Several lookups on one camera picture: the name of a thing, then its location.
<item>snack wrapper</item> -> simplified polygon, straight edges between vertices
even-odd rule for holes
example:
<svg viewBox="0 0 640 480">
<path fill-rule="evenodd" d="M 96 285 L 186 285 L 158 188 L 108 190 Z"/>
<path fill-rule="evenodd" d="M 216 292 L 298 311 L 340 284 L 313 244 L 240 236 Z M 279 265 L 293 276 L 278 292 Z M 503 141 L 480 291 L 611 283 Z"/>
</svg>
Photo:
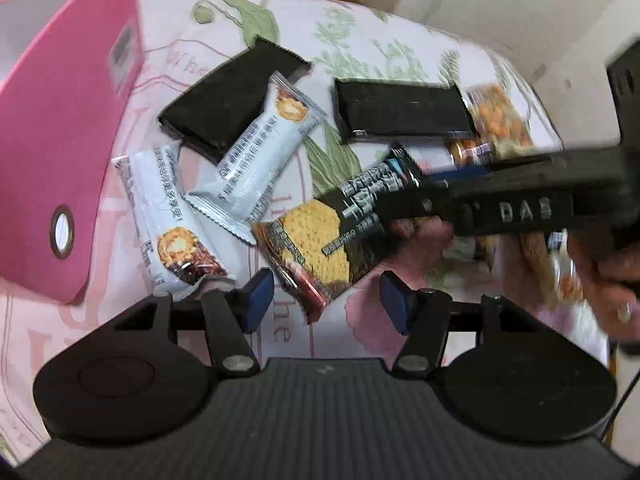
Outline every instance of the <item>snack wrapper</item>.
<svg viewBox="0 0 640 480">
<path fill-rule="evenodd" d="M 154 293 L 180 301 L 206 278 L 228 277 L 225 265 L 178 190 L 180 140 L 112 160 L 133 208 L 142 259 Z"/>
<path fill-rule="evenodd" d="M 255 245 L 250 225 L 262 219 L 280 171 L 324 112 L 279 73 L 269 79 L 264 110 L 218 164 L 213 182 L 185 196 L 227 231 Z"/>
<path fill-rule="evenodd" d="M 493 146 L 498 159 L 527 155 L 532 151 L 527 122 L 500 85 L 473 86 L 465 90 L 464 99 L 474 118 L 479 144 Z"/>
<path fill-rule="evenodd" d="M 538 279 L 545 306 L 571 306 L 583 300 L 582 284 L 567 249 L 567 231 L 520 235 L 520 245 Z"/>
<path fill-rule="evenodd" d="M 422 182 L 417 164 L 395 142 L 381 162 L 360 175 L 276 221 L 253 225 L 258 246 L 297 297 L 308 322 L 318 320 L 331 300 L 404 240 L 398 232 L 383 230 L 375 213 L 377 196 Z"/>
</svg>

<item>green leaf pattern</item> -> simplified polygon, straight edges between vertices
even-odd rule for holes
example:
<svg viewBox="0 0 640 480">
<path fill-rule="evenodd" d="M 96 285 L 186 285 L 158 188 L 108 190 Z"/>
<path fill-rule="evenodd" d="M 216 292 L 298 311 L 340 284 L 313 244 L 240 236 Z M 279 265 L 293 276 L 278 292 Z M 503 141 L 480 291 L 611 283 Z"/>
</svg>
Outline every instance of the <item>green leaf pattern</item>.
<svg viewBox="0 0 640 480">
<path fill-rule="evenodd" d="M 211 23 L 215 17 L 213 10 L 209 9 L 209 7 L 205 5 L 205 2 L 209 3 L 207 0 L 201 0 L 193 6 L 193 9 L 191 9 L 193 19 L 201 25 Z"/>
<path fill-rule="evenodd" d="M 304 142 L 314 197 L 335 189 L 345 180 L 362 173 L 356 154 L 349 146 L 340 144 L 340 133 L 326 121 L 324 141 L 326 152 L 310 137 Z"/>
<path fill-rule="evenodd" d="M 349 43 L 346 40 L 350 37 L 355 25 L 355 19 L 350 11 L 336 7 L 325 9 L 324 19 L 316 22 L 315 37 L 325 45 L 332 47 L 332 50 L 322 50 L 321 55 L 314 58 L 317 65 L 324 66 L 325 72 L 338 79 L 427 81 L 427 74 L 423 70 L 420 60 L 415 56 L 414 50 L 398 40 L 387 44 L 371 40 L 385 59 L 386 63 L 382 69 L 353 57 L 349 52 Z"/>
<path fill-rule="evenodd" d="M 18 460 L 4 438 L 0 436 L 0 457 L 4 458 L 9 464 L 17 464 Z"/>
<path fill-rule="evenodd" d="M 371 12 L 375 15 L 377 19 L 379 19 L 383 23 L 387 23 L 389 21 L 390 14 L 385 12 L 384 10 L 371 9 Z"/>
<path fill-rule="evenodd" d="M 345 9 L 329 7 L 324 10 L 324 16 L 324 22 L 316 22 L 318 28 L 314 36 L 334 48 L 348 48 L 349 45 L 344 40 L 351 35 L 351 29 L 356 25 L 353 14 Z"/>
<path fill-rule="evenodd" d="M 460 86 L 460 53 L 455 49 L 445 50 L 440 54 L 440 82 Z"/>
<path fill-rule="evenodd" d="M 386 59 L 386 78 L 391 81 L 427 81 L 422 63 L 415 57 L 415 52 L 410 46 L 398 40 L 393 40 L 385 46 L 377 40 L 371 41 Z"/>
<path fill-rule="evenodd" d="M 424 281 L 429 288 L 437 288 L 444 292 L 452 293 L 460 290 L 463 277 L 460 274 L 459 262 L 441 258 L 433 267 L 424 274 Z"/>
<path fill-rule="evenodd" d="M 462 43 L 462 38 L 460 38 L 460 36 L 451 34 L 446 30 L 441 30 L 439 28 L 434 28 L 434 27 L 428 27 L 427 25 L 425 25 L 424 28 L 426 28 L 429 31 L 429 33 L 441 34 L 442 36 L 446 36 L 447 38 L 449 38 L 451 41 L 455 41 L 456 43 Z"/>
<path fill-rule="evenodd" d="M 502 88 L 502 91 L 509 95 L 511 93 L 511 80 L 509 79 L 507 69 L 504 67 L 504 63 L 493 54 L 488 54 L 488 56 L 491 64 L 494 66 L 496 81 L 500 85 L 500 88 Z"/>
<path fill-rule="evenodd" d="M 240 20 L 233 17 L 223 9 L 220 9 L 209 0 L 201 0 L 196 3 L 196 6 L 202 6 L 203 2 L 207 2 L 228 19 L 235 22 L 239 27 L 242 28 L 242 37 L 246 46 L 252 46 L 255 42 L 256 36 L 262 36 L 266 40 L 273 41 L 273 43 L 278 43 L 280 30 L 278 29 L 278 23 L 276 22 L 273 13 L 269 9 L 258 4 L 254 4 L 249 0 L 222 1 L 225 2 L 229 7 L 233 7 L 240 13 Z M 196 18 L 196 6 L 194 6 L 194 9 L 192 11 L 192 15 L 194 16 L 194 18 Z"/>
</svg>

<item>food image on wrapper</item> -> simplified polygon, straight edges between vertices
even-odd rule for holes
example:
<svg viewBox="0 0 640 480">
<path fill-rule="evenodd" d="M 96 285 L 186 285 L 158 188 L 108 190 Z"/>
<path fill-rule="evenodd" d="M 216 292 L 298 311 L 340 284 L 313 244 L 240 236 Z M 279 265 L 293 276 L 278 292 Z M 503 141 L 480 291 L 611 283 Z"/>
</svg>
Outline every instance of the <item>food image on wrapper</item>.
<svg viewBox="0 0 640 480">
<path fill-rule="evenodd" d="M 380 194 L 419 186 L 422 172 L 404 148 L 388 155 L 336 189 L 305 202 L 273 222 L 252 226 L 258 246 L 308 322 L 383 258 L 404 236 L 385 231 L 375 213 Z"/>
<path fill-rule="evenodd" d="M 216 257 L 184 227 L 174 227 L 158 237 L 158 257 L 168 270 L 191 285 L 206 274 L 226 276 Z"/>
<path fill-rule="evenodd" d="M 113 159 L 133 208 L 142 259 L 154 292 L 179 301 L 205 278 L 231 278 L 194 211 L 178 190 L 174 140 L 161 148 Z"/>
<path fill-rule="evenodd" d="M 279 86 L 277 93 L 276 110 L 280 117 L 295 123 L 299 123 L 306 117 L 309 108 L 298 101 L 291 92 Z"/>
</svg>

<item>textured black surface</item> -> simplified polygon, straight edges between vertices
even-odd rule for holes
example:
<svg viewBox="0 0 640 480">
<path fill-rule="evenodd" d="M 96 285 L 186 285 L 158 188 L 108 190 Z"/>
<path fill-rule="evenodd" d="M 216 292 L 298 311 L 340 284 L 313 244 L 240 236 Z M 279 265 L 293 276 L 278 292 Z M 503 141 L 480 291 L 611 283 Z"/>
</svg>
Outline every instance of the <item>textured black surface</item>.
<svg viewBox="0 0 640 480">
<path fill-rule="evenodd" d="M 188 420 L 206 399 L 209 372 L 169 339 L 171 307 L 170 296 L 145 298 L 46 363 L 33 383 L 45 425 L 69 440 L 121 442 Z"/>
<path fill-rule="evenodd" d="M 381 137 L 471 139 L 475 134 L 457 87 L 336 80 L 334 100 L 343 142 Z"/>
<path fill-rule="evenodd" d="M 272 359 L 260 375 L 223 381 L 195 420 L 119 449 L 54 440 L 27 479 L 623 479 L 631 468 L 595 439 L 523 447 L 475 433 L 431 387 L 378 360 Z"/>
<path fill-rule="evenodd" d="M 599 434 L 616 403 L 616 381 L 557 334 L 501 333 L 444 371 L 460 417 L 516 442 L 561 442 Z"/>
</svg>

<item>pink box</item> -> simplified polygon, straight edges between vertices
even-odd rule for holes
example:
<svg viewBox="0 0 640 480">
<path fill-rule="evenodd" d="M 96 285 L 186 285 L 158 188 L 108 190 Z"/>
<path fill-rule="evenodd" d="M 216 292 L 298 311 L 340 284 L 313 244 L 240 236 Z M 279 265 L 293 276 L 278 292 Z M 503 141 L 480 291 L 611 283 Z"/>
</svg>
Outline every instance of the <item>pink box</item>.
<svg viewBox="0 0 640 480">
<path fill-rule="evenodd" d="M 0 24 L 0 275 L 70 302 L 142 65 L 137 1 L 0 0 Z"/>
</svg>

